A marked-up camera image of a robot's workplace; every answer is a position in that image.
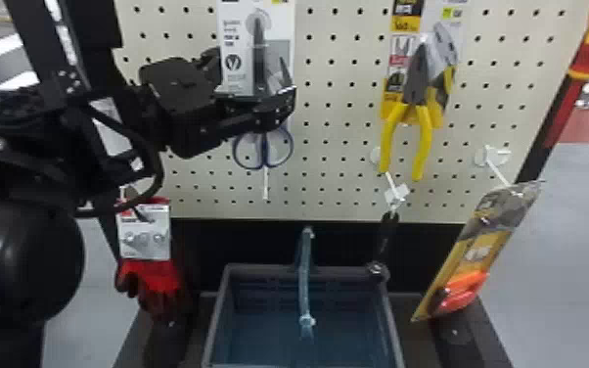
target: yellow pliers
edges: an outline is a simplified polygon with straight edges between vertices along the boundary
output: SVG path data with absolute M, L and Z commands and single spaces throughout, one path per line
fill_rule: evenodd
M 390 111 L 385 120 L 382 132 L 381 158 L 379 172 L 388 171 L 390 166 L 390 151 L 392 146 L 392 134 L 398 123 L 419 124 L 420 143 L 418 153 L 413 161 L 412 178 L 419 181 L 423 178 L 425 162 L 430 155 L 431 139 L 433 137 L 433 123 L 430 109 L 427 105 L 430 72 L 427 60 L 427 45 L 421 44 L 411 59 L 407 70 L 407 79 L 402 88 L 402 99 Z

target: basket handle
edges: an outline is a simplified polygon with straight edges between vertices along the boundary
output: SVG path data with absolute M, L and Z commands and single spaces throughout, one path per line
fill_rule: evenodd
M 315 326 L 315 318 L 310 314 L 310 298 L 308 294 L 308 279 L 310 275 L 310 268 L 312 266 L 311 260 L 311 243 L 315 237 L 313 228 L 306 226 L 301 232 L 299 243 L 297 245 L 297 253 L 294 255 L 294 266 L 297 268 L 298 283 L 299 283 L 299 326 L 301 333 L 295 352 L 291 367 L 297 366 L 297 361 L 300 358 L 306 357 L 308 367 L 316 367 L 315 358 L 315 335 L 313 333 L 313 326 Z

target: cable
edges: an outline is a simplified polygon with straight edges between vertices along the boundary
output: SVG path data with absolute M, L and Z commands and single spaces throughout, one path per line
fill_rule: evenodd
M 149 154 L 149 161 L 151 167 L 154 168 L 156 174 L 154 176 L 153 183 L 151 183 L 149 189 L 147 189 L 144 193 L 140 194 L 139 196 L 133 198 L 132 200 L 108 208 L 78 209 L 75 212 L 75 217 L 91 218 L 99 217 L 103 214 L 119 213 L 147 202 L 152 196 L 154 196 L 158 192 L 159 188 L 161 188 L 162 186 L 162 182 L 164 181 L 164 168 L 162 167 L 162 161 L 159 159 L 158 150 L 156 150 L 149 141 L 144 139 L 144 137 L 142 137 L 138 133 L 128 129 L 120 122 L 99 112 L 90 105 L 85 105 L 81 107 L 81 109 L 83 113 L 89 115 L 92 118 L 95 118 L 109 129 L 124 136 L 125 138 L 129 139 L 133 143 L 140 146 L 143 150 L 145 150 Z

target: red gloves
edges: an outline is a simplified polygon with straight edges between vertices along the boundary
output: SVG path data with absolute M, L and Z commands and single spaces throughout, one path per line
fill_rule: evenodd
M 155 320 L 171 322 L 191 305 L 171 260 L 122 259 L 115 279 L 116 289 L 137 297 Z

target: gray floor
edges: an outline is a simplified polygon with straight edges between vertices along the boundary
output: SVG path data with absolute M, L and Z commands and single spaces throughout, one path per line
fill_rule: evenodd
M 515 367 L 589 367 L 589 145 L 562 144 L 482 300 Z

